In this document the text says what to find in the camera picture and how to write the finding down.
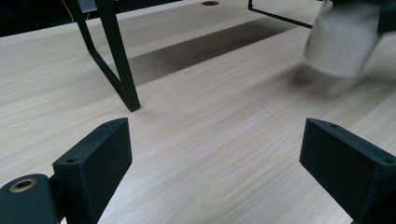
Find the white cup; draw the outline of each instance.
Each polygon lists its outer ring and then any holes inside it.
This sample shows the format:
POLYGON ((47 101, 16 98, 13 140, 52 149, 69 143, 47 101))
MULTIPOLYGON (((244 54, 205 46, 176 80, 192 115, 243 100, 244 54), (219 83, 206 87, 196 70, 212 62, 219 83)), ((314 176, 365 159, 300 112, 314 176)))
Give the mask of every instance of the white cup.
POLYGON ((379 5, 325 0, 307 40, 304 63, 329 77, 359 75, 379 41, 379 5))

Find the light wood surface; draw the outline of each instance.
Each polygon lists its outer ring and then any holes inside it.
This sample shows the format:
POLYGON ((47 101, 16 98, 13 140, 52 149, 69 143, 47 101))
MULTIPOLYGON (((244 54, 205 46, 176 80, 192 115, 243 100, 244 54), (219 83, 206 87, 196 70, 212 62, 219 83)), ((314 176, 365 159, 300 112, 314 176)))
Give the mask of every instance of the light wood surface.
MULTIPOLYGON (((256 1, 306 22, 318 10, 256 1)), ((302 67, 309 30, 247 11, 247 1, 200 3, 119 15, 142 104, 134 113, 75 24, 0 38, 0 185, 52 175, 94 128, 127 117, 134 162, 100 223, 350 223, 298 162, 304 122, 337 123, 396 154, 395 36, 362 77, 332 80, 302 67)), ((99 21, 89 26, 112 64, 99 21)))

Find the black bracket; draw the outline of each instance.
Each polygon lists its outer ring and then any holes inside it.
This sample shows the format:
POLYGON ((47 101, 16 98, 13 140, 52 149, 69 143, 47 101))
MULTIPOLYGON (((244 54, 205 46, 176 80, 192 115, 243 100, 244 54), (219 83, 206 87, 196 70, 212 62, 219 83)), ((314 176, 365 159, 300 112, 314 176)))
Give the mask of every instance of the black bracket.
POLYGON ((299 26, 303 26, 303 27, 308 28, 308 29, 312 29, 312 25, 311 24, 307 24, 307 23, 304 23, 304 22, 301 22, 301 21, 292 20, 290 18, 282 17, 282 16, 279 16, 279 15, 276 15, 276 14, 272 14, 272 13, 269 13, 269 12, 262 11, 262 10, 259 10, 257 8, 254 8, 253 0, 248 0, 247 9, 249 9, 250 11, 254 11, 254 12, 260 13, 260 14, 265 15, 265 16, 269 16, 269 17, 272 17, 272 18, 275 18, 275 19, 278 19, 278 20, 286 21, 286 22, 293 23, 293 24, 296 24, 296 25, 299 25, 299 26))
POLYGON ((132 163, 128 119, 96 128, 52 166, 0 188, 2 224, 95 224, 132 163))
POLYGON ((81 7, 78 0, 69 0, 70 9, 76 18, 78 28, 87 46, 88 52, 96 61, 102 72, 107 77, 121 100, 125 103, 128 109, 133 112, 140 108, 139 99, 134 85, 131 68, 128 63, 125 48, 122 43, 120 27, 117 21, 115 6, 113 0, 95 0, 98 9, 99 17, 102 21, 105 30, 107 43, 110 46, 111 54, 114 59, 120 79, 111 71, 93 44, 90 31, 87 23, 83 17, 81 7))
POLYGON ((335 124, 308 119, 300 163, 353 223, 396 223, 393 155, 335 124))

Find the black metal frame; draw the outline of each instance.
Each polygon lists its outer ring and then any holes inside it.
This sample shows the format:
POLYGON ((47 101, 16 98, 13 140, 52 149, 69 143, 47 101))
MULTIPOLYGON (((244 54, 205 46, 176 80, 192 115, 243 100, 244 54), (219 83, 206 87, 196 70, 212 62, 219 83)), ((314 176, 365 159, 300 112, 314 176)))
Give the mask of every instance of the black metal frame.
POLYGON ((78 0, 69 0, 71 11, 78 23, 78 28, 87 46, 88 52, 98 64, 102 72, 107 77, 121 100, 125 103, 128 109, 133 112, 140 108, 139 99, 134 85, 131 68, 128 63, 125 48, 122 43, 120 27, 117 21, 116 11, 114 8, 113 0, 95 0, 99 17, 102 21, 105 30, 107 43, 110 46, 111 54, 114 59, 117 71, 119 72, 118 79, 111 71, 110 67, 106 64, 93 44, 90 31, 88 30, 87 23, 83 17, 81 7, 78 0))
POLYGON ((286 18, 286 17, 281 17, 281 16, 278 16, 276 14, 272 14, 272 13, 269 13, 269 12, 262 11, 262 10, 259 10, 257 8, 254 8, 253 7, 253 0, 248 0, 247 9, 249 9, 250 11, 254 11, 254 12, 260 13, 260 14, 265 15, 265 16, 269 16, 269 17, 272 17, 272 18, 275 18, 275 19, 278 19, 278 20, 286 21, 286 22, 293 23, 293 24, 296 24, 296 25, 299 25, 299 26, 303 26, 303 27, 308 28, 308 29, 312 29, 312 25, 311 24, 307 24, 307 23, 304 23, 304 22, 301 22, 301 21, 295 21, 295 20, 292 20, 292 19, 289 19, 289 18, 286 18))

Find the screw hole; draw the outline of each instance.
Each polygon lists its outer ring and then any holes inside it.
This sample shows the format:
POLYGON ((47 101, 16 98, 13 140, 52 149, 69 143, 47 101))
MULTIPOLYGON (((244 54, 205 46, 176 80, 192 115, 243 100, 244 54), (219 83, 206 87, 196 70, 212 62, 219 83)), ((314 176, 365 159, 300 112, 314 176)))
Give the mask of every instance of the screw hole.
POLYGON ((218 4, 219 4, 219 2, 216 2, 216 1, 207 1, 207 2, 203 2, 202 3, 202 5, 207 6, 207 7, 213 7, 213 6, 216 6, 218 4))
POLYGON ((384 162, 386 162, 388 164, 394 164, 395 163, 395 161, 393 161, 393 160, 391 160, 389 158, 383 158, 382 161, 384 161, 384 162))
POLYGON ((78 159, 78 157, 71 157, 71 158, 67 159, 66 162, 73 163, 73 162, 77 161, 77 159, 78 159))
POLYGON ((32 186, 34 186, 35 182, 36 182, 36 180, 31 179, 31 178, 18 181, 17 183, 12 185, 11 188, 9 188, 9 191, 11 191, 13 193, 19 193, 19 192, 25 191, 25 190, 31 188, 32 186))

